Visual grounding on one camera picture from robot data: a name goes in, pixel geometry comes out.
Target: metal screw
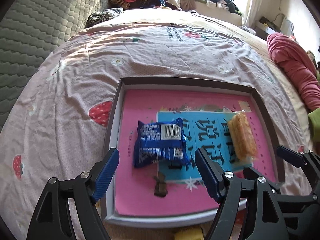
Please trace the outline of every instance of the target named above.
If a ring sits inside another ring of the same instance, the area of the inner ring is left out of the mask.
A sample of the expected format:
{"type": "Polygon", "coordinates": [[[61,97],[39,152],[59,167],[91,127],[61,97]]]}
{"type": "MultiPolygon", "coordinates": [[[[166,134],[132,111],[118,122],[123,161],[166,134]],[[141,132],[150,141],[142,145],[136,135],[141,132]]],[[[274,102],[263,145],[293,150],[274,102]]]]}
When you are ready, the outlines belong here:
{"type": "Polygon", "coordinates": [[[85,171],[85,172],[81,173],[80,177],[83,179],[86,179],[87,177],[89,177],[89,173],[85,171]]]}
{"type": "Polygon", "coordinates": [[[259,177],[258,178],[258,181],[260,181],[261,183],[265,183],[266,182],[266,179],[264,177],[259,177]]]}
{"type": "Polygon", "coordinates": [[[233,177],[233,173],[231,171],[226,171],[224,173],[224,176],[226,176],[227,178],[232,178],[233,177]]]}
{"type": "Polygon", "coordinates": [[[56,181],[57,181],[56,178],[51,178],[51,179],[49,179],[49,183],[50,183],[50,184],[55,184],[56,181]]]}

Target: bed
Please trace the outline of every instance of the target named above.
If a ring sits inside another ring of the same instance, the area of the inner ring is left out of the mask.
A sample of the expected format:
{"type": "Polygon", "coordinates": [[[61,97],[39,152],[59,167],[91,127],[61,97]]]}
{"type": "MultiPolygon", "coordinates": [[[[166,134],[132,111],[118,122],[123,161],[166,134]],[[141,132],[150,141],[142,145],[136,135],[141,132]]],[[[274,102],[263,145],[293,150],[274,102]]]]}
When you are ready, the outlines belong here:
{"type": "Polygon", "coordinates": [[[108,0],[16,0],[0,23],[0,131],[33,74],[108,0]]]}
{"type": "MultiPolygon", "coordinates": [[[[106,125],[92,118],[90,109],[112,101],[121,77],[150,75],[252,86],[264,100],[279,142],[296,151],[301,145],[313,149],[304,104],[270,60],[264,40],[188,12],[125,11],[55,49],[10,112],[0,134],[0,214],[18,240],[25,239],[50,177],[75,178],[101,160],[106,125]]],[[[311,188],[302,170],[284,165],[282,193],[308,195],[311,188]]],[[[74,217],[73,205],[70,212],[74,217]]],[[[151,239],[150,231],[105,226],[112,239],[151,239]]],[[[74,228],[82,239],[76,220],[74,228]]],[[[166,239],[166,234],[157,237],[166,239]]]]}

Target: gray quilted blanket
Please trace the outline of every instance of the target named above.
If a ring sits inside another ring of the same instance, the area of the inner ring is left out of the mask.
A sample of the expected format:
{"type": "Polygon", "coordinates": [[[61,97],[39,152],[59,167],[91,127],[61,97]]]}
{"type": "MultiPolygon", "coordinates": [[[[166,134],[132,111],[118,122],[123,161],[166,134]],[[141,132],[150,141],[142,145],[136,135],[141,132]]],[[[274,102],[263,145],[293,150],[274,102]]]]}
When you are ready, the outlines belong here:
{"type": "Polygon", "coordinates": [[[46,57],[107,0],[16,0],[0,23],[0,131],[46,57]]]}

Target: blue gripper pad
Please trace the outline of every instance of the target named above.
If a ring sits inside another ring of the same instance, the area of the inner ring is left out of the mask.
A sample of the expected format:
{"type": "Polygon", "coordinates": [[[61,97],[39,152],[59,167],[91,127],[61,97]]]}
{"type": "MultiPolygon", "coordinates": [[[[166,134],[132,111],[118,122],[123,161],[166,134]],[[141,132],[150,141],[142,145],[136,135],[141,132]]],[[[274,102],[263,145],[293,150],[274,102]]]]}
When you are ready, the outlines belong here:
{"type": "Polygon", "coordinates": [[[209,196],[213,198],[217,203],[220,203],[222,201],[222,198],[224,197],[224,194],[221,194],[219,184],[223,183],[223,179],[212,165],[213,161],[209,159],[205,150],[198,149],[195,152],[195,162],[209,196]]]}
{"type": "Polygon", "coordinates": [[[105,195],[118,164],[119,152],[117,149],[114,149],[95,180],[95,190],[92,194],[92,199],[95,203],[105,195]]]}

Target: pink blanket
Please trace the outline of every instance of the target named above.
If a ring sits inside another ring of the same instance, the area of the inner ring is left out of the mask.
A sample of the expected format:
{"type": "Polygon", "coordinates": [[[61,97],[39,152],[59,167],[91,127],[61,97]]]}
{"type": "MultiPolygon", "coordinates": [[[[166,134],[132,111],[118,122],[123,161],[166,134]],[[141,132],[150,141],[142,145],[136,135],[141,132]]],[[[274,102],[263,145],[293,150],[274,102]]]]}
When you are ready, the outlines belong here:
{"type": "Polygon", "coordinates": [[[284,70],[307,108],[311,111],[319,108],[317,70],[304,49],[281,33],[269,35],[267,42],[271,59],[284,70]]]}

